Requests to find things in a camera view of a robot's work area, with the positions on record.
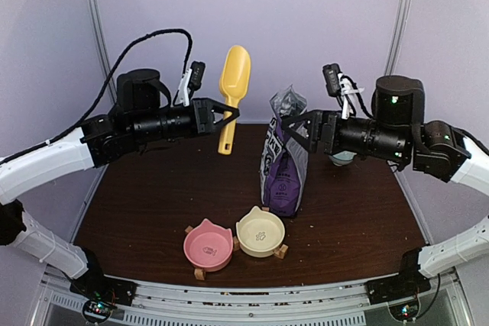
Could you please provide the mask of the yellow plastic scoop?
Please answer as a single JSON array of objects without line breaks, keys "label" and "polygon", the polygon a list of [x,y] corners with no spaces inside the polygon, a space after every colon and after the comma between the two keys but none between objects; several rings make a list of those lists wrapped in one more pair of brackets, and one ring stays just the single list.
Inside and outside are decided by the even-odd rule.
[{"label": "yellow plastic scoop", "polygon": [[[225,97],[227,106],[237,108],[247,95],[251,75],[251,57],[243,46],[230,48],[219,80],[219,90]],[[223,155],[232,153],[237,118],[227,123],[221,130],[218,152]]]}]

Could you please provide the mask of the purple pet food bag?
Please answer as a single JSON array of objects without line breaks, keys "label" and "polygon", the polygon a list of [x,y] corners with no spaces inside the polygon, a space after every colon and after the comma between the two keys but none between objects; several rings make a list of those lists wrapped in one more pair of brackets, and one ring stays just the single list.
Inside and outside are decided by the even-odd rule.
[{"label": "purple pet food bag", "polygon": [[307,100],[293,90],[282,89],[270,99],[273,115],[261,154],[261,203],[284,218],[296,216],[303,197],[309,156],[281,127],[284,118],[306,111]]}]

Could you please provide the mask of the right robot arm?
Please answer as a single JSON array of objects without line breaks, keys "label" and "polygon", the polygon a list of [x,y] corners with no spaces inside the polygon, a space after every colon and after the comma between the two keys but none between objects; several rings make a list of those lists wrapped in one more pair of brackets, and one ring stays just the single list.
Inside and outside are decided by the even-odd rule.
[{"label": "right robot arm", "polygon": [[282,128],[310,153],[323,144],[330,156],[348,151],[390,161],[398,169],[411,165],[443,182],[488,193],[488,149],[461,128],[424,120],[421,81],[380,77],[371,107],[372,118],[343,118],[338,111],[312,110],[285,118]]}]

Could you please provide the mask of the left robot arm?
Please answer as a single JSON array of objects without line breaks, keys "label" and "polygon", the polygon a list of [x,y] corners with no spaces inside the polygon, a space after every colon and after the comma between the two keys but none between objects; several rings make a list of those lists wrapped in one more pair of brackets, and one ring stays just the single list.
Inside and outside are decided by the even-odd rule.
[{"label": "left robot arm", "polygon": [[136,69],[117,78],[117,102],[107,115],[82,122],[56,142],[1,161],[1,244],[17,247],[64,272],[94,299],[110,290],[96,256],[48,230],[23,208],[19,196],[62,176],[99,168],[157,140],[222,133],[219,153],[231,152],[238,103],[247,93],[241,77],[223,73],[220,103],[193,98],[201,86],[203,64],[193,63],[171,96],[155,69]]}]

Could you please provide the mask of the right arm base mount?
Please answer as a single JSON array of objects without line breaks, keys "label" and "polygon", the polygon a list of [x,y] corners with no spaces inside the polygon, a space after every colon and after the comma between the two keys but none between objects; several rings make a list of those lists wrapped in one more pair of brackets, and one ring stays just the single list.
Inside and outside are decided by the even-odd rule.
[{"label": "right arm base mount", "polygon": [[397,275],[369,280],[365,283],[371,305],[415,296],[431,289],[429,277],[420,272],[421,247],[407,251],[401,258]]}]

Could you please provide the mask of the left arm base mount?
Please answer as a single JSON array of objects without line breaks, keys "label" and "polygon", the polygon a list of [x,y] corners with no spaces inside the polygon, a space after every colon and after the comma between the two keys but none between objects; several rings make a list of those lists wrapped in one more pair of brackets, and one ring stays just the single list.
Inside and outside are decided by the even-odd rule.
[{"label": "left arm base mount", "polygon": [[88,270],[77,279],[68,278],[70,291],[92,301],[131,306],[137,284],[106,276],[97,256],[88,249],[84,249],[83,252],[87,258]]}]

